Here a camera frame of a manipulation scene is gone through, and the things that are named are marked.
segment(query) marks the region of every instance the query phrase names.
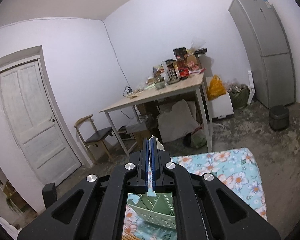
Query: silver bolt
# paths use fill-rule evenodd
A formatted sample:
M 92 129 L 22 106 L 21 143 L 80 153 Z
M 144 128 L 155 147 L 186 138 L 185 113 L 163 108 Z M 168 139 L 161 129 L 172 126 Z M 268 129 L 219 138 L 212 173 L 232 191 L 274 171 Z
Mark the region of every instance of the silver bolt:
M 211 180 L 213 180 L 213 175 L 211 173 L 206 173 L 206 174 L 204 174 L 203 178 L 205 180 L 211 181 Z
M 166 163 L 166 168 L 167 169 L 174 169 L 176 165 L 174 163 Z
M 125 166 L 124 166 L 127 170 L 133 170 L 135 165 L 133 163 L 127 163 Z
M 87 181 L 89 181 L 89 182 L 94 182 L 94 181 L 96 181 L 96 179 L 97 179 L 97 176 L 94 174 L 90 174 L 87 176 Z

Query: black trash can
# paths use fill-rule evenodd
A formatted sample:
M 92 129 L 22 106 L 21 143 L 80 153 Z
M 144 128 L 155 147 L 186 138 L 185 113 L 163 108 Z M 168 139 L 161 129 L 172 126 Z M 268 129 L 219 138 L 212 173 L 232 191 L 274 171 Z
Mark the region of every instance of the black trash can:
M 269 125 L 274 131 L 284 130 L 289 126 L 289 109 L 286 106 L 274 106 L 269 109 Z

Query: floral tablecloth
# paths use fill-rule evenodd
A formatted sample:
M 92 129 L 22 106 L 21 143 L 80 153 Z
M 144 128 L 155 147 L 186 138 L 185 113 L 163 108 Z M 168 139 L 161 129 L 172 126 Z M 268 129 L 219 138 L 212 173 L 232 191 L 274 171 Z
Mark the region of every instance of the floral tablecloth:
M 253 154 L 247 148 L 233 149 L 190 156 L 172 157 L 190 173 L 214 174 L 265 220 L 266 203 L 259 168 Z M 173 229 L 148 224 L 129 206 L 126 207 L 123 235 L 133 234 L 142 240 L 174 240 Z

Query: wooden chair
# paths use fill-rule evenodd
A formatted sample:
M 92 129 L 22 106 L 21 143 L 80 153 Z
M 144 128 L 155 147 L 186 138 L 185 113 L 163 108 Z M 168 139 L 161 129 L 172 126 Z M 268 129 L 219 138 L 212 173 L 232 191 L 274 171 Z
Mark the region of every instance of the wooden chair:
M 92 155 L 92 152 L 90 151 L 88 145 L 96 145 L 96 146 L 98 146 L 98 144 L 102 144 L 102 146 L 104 147 L 104 149 L 106 151 L 106 154 L 109 157 L 109 160 L 111 162 L 114 162 L 113 158 L 111 157 L 111 155 L 109 153 L 109 150 L 108 150 L 107 146 L 104 143 L 104 140 L 105 140 L 105 138 L 108 135 L 113 136 L 113 134 L 112 134 L 112 128 L 111 127 L 107 127 L 107 128 L 102 129 L 102 130 L 97 130 L 97 127 L 93 123 L 91 117 L 93 117 L 93 114 L 90 114 L 90 115 L 88 115 L 86 117 L 80 118 L 78 121 L 75 122 L 74 128 L 76 128 L 76 130 L 77 130 L 77 132 L 79 134 L 79 137 L 81 138 L 83 144 L 85 145 L 88 153 L 92 157 L 94 163 L 96 162 L 96 159 Z M 82 135 L 81 135 L 81 133 L 80 133 L 80 131 L 79 131 L 78 126 L 80 124 L 82 124 L 83 122 L 85 122 L 86 120 L 88 120 L 88 119 L 91 122 L 91 125 L 92 125 L 93 129 L 95 130 L 95 133 L 93 135 L 91 135 L 87 140 L 84 140 L 83 137 L 82 137 Z

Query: tabletop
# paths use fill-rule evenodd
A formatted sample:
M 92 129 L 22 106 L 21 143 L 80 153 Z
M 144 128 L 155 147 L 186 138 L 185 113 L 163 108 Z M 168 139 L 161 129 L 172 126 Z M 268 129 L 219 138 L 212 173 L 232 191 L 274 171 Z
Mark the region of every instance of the tabletop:
M 158 100 L 158 99 L 165 98 L 168 96 L 173 96 L 173 95 L 178 95 L 181 93 L 190 92 L 201 85 L 202 80 L 203 80 L 203 75 L 204 75 L 204 73 L 192 74 L 187 79 L 181 80 L 181 81 L 171 84 L 171 85 L 166 85 L 162 89 L 152 88 L 149 90 L 143 90 L 139 93 L 136 93 L 135 94 L 136 97 L 122 98 L 118 102 L 102 109 L 101 111 L 99 111 L 99 113 L 104 112 L 104 111 L 107 111 L 107 112 L 114 111 L 114 110 L 118 110 L 118 109 L 121 109 L 124 107 Z

